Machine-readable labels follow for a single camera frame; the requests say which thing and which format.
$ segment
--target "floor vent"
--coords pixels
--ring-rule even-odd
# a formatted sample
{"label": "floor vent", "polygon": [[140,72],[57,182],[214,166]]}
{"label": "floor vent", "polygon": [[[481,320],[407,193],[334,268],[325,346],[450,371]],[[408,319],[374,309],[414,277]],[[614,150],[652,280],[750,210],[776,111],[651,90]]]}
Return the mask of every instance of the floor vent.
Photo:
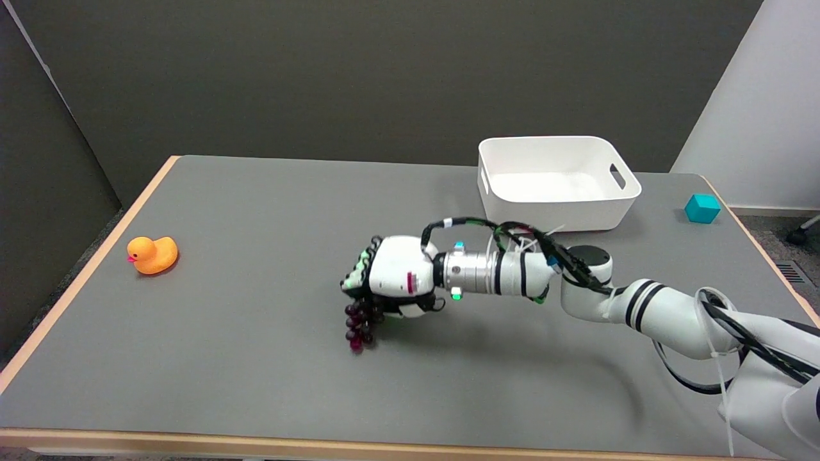
{"label": "floor vent", "polygon": [[775,265],[792,285],[807,284],[809,278],[794,261],[775,261]]}

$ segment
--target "rubber duck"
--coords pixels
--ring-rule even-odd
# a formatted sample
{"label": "rubber duck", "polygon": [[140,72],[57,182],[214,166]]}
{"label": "rubber duck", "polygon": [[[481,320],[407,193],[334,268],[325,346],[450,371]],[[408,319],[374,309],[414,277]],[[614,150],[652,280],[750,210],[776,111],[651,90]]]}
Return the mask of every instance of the rubber duck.
{"label": "rubber duck", "polygon": [[134,264],[137,272],[149,276],[171,267],[178,255],[176,242],[171,237],[157,240],[137,237],[128,243],[128,262]]}

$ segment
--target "teal cube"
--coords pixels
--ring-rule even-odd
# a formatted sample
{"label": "teal cube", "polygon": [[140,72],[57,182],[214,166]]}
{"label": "teal cube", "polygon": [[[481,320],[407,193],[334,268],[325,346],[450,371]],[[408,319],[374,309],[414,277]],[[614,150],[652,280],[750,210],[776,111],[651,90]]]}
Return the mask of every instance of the teal cube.
{"label": "teal cube", "polygon": [[720,213],[720,202],[714,195],[695,194],[689,199],[684,211],[689,221],[709,224]]}

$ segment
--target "chair wheel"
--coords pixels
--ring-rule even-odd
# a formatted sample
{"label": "chair wheel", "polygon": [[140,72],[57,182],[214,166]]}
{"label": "chair wheel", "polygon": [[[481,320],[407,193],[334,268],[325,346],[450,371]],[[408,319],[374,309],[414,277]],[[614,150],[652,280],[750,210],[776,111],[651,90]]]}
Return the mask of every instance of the chair wheel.
{"label": "chair wheel", "polygon": [[806,243],[806,239],[806,231],[803,229],[793,230],[786,236],[786,241],[795,245],[802,245]]}

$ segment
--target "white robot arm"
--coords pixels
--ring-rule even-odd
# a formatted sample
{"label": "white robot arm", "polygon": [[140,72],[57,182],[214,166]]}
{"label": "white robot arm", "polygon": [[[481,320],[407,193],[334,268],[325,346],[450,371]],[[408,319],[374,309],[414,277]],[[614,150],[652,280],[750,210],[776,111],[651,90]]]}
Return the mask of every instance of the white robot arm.
{"label": "white robot arm", "polygon": [[[457,224],[493,229],[498,251],[478,253],[456,244],[440,253],[429,243],[430,230]],[[504,251],[501,236],[511,230],[535,234],[541,251]],[[466,293],[525,296],[543,302],[549,282],[561,275],[561,306],[589,322],[624,324],[650,337],[669,372],[703,394],[725,392],[718,413],[743,436],[793,461],[820,459],[820,330],[797,322],[738,312],[714,289],[695,296],[657,281],[640,279],[621,288],[611,283],[613,260],[597,247],[565,249],[547,235],[521,223],[496,225],[479,218],[433,223],[421,238],[374,237],[342,291],[354,299],[345,311],[351,348],[372,344],[372,330],[384,316],[418,317],[443,307],[435,289],[453,299]],[[734,378],[700,385],[675,373],[663,346],[689,358],[708,359],[737,351],[741,365]]]}

